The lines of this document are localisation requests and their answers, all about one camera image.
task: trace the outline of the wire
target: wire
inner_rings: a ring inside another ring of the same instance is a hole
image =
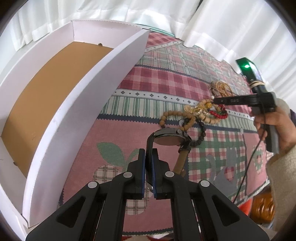
[[[255,152],[257,151],[257,149],[258,149],[258,147],[259,147],[259,145],[260,145],[260,143],[261,143],[261,141],[262,141],[263,135],[264,135],[264,133],[265,133],[265,129],[266,129],[266,116],[265,116],[265,110],[264,110],[264,107],[263,107],[263,104],[262,104],[262,103],[261,103],[261,106],[262,106],[263,118],[264,118],[263,133],[262,133],[262,135],[261,135],[261,137],[260,137],[260,140],[259,140],[257,146],[255,147],[255,149],[254,149],[254,151],[253,151],[253,153],[252,153],[252,155],[251,155],[251,157],[250,157],[250,160],[249,160],[249,162],[248,162],[248,165],[247,165],[246,171],[244,172],[244,177],[243,177],[242,182],[241,182],[241,184],[240,184],[240,186],[239,186],[239,189],[237,190],[237,194],[236,194],[236,196],[235,196],[235,198],[234,198],[234,200],[233,200],[233,203],[235,203],[235,201],[237,200],[237,197],[238,197],[238,195],[239,195],[239,192],[240,192],[240,190],[241,190],[241,188],[242,188],[242,185],[243,185],[243,183],[244,183],[244,180],[245,180],[245,178],[246,178],[246,176],[247,176],[247,172],[248,172],[248,170],[249,170],[249,167],[250,167],[250,164],[251,164],[252,158],[253,158]]]

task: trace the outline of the green striped fabric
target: green striped fabric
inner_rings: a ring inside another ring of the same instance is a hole
[[[139,116],[160,119],[163,112],[168,110],[184,111],[183,104],[167,101],[159,101],[144,98],[131,98],[123,96],[112,96],[105,104],[101,114]],[[170,116],[169,120],[180,120],[180,116]],[[252,120],[229,115],[214,126],[226,128],[243,128],[244,130],[256,131]]]

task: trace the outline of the curtain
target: curtain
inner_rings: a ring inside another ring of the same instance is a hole
[[[196,45],[225,60],[237,72],[235,59],[248,57],[267,88],[296,110],[296,43],[264,0],[29,0],[9,24],[14,48],[79,18],[159,28],[187,47]]]
[[[264,0],[204,0],[182,33],[239,72],[235,60],[247,57],[259,68],[267,89],[296,110],[296,43]]]

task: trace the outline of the green leaf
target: green leaf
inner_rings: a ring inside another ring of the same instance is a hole
[[[124,166],[124,156],[119,146],[110,142],[100,142],[96,146],[106,162],[119,167]]]
[[[139,154],[139,149],[135,149],[132,151],[132,153],[130,154],[130,156],[128,157],[127,161],[131,162],[133,160],[133,158]]]

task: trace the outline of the person's hand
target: person's hand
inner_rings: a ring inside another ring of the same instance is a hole
[[[266,124],[274,125],[279,133],[280,151],[288,151],[296,145],[296,127],[289,116],[280,107],[277,107],[275,112],[266,113],[265,119]],[[254,119],[254,126],[261,137],[263,129],[260,128],[260,124],[264,124],[263,114],[256,115]],[[267,132],[264,131],[262,140],[265,140],[266,137]]]

